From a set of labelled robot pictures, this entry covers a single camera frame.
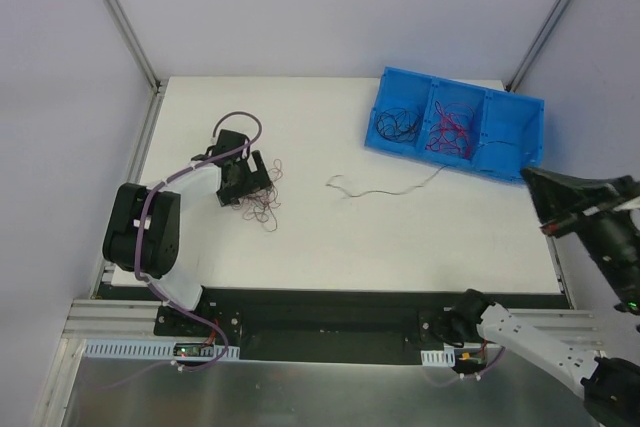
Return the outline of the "aluminium front rail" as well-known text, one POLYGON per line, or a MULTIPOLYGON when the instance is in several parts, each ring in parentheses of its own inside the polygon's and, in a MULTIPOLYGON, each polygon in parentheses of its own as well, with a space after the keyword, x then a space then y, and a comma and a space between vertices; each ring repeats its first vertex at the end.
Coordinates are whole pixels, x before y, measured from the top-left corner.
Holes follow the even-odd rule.
MULTIPOLYGON (((160 303, 79 299, 72 303, 62 336, 67 339, 150 340, 160 303)), ((600 349, 602 333, 588 311, 557 309, 514 309, 512 313, 567 344, 600 349)))

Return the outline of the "blue plastic three-compartment bin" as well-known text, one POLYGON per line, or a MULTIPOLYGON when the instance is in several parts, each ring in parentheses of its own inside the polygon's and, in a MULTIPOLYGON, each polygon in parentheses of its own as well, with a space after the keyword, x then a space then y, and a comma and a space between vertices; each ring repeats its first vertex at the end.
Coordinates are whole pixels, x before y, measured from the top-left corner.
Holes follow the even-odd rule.
POLYGON ((364 144, 373 150, 520 183, 541 164, 544 101, 387 67, 364 144))

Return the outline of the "right aluminium frame post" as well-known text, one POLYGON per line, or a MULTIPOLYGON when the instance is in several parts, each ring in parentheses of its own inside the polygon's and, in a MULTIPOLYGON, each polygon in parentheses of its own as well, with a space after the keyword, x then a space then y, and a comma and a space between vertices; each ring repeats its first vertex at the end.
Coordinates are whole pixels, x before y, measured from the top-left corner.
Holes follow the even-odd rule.
POLYGON ((507 92, 516 92, 518 90, 550 41, 556 28, 560 25, 573 1, 574 0, 554 1, 514 73, 505 83, 505 90, 507 92))

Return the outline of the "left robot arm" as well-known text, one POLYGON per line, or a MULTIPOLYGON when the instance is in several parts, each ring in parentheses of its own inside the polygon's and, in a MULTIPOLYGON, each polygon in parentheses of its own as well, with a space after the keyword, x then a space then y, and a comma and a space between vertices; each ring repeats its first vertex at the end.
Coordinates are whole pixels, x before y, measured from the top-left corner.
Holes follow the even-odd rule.
POLYGON ((248 136, 222 130, 205 153, 158 189, 122 184, 114 200, 102 246, 104 259, 151 286, 164 302, 180 306, 176 322, 188 335, 204 334, 210 310, 204 288, 178 262, 181 215, 215 198, 222 207, 272 186, 261 153, 248 136))

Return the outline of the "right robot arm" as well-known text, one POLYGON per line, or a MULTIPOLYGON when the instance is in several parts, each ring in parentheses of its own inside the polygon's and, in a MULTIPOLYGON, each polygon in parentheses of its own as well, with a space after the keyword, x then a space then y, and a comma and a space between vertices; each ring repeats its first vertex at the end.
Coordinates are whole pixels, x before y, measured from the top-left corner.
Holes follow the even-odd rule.
MULTIPOLYGON (((520 172, 541 232, 574 234, 618 298, 616 310, 639 312, 639 182, 630 175, 586 179, 525 167, 520 172)), ((581 399, 602 426, 639 423, 639 367, 561 341, 488 295, 466 290, 430 327, 438 341, 461 348, 474 339, 497 344, 551 375, 581 399)))

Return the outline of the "left aluminium frame post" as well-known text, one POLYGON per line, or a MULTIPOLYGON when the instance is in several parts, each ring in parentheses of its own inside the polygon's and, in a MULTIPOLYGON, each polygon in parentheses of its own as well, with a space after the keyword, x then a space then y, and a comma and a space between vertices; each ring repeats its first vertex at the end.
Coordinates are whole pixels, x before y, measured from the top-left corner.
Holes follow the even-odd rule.
POLYGON ((152 67, 120 0, 102 0, 102 2, 145 82, 154 93, 158 92, 162 87, 162 80, 152 67))

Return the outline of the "aluminium frame post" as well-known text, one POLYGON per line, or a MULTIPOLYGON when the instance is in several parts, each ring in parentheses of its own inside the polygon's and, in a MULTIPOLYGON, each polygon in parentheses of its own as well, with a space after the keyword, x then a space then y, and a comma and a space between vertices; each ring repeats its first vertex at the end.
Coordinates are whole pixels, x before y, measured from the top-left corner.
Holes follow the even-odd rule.
POLYGON ((554 1, 514 73, 505 83, 505 90, 507 92, 516 92, 518 90, 550 41, 556 28, 560 25, 573 1, 574 0, 554 1))
POLYGON ((102 0, 102 2, 145 82, 154 93, 158 92, 162 87, 162 80, 152 67, 120 0, 102 0))

